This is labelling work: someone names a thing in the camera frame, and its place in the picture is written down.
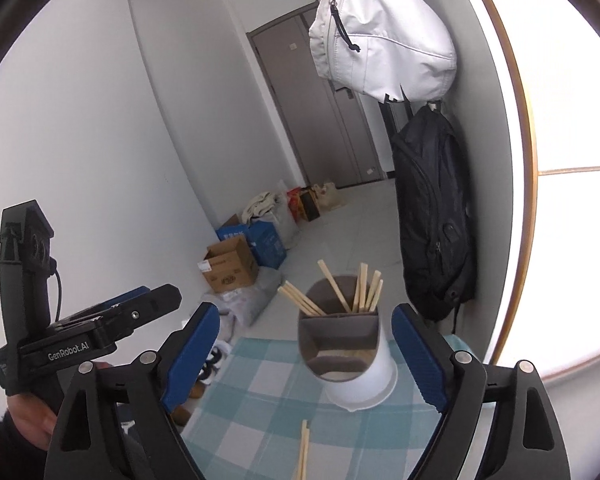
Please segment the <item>person's left hand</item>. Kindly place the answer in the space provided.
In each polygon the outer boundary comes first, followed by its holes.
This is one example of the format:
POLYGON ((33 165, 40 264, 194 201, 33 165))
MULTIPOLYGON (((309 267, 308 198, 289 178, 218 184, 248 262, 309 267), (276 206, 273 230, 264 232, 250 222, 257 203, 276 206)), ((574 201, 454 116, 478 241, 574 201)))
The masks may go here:
POLYGON ((53 410, 28 392, 8 396, 7 409, 19 433, 36 448, 47 451, 57 422, 53 410))

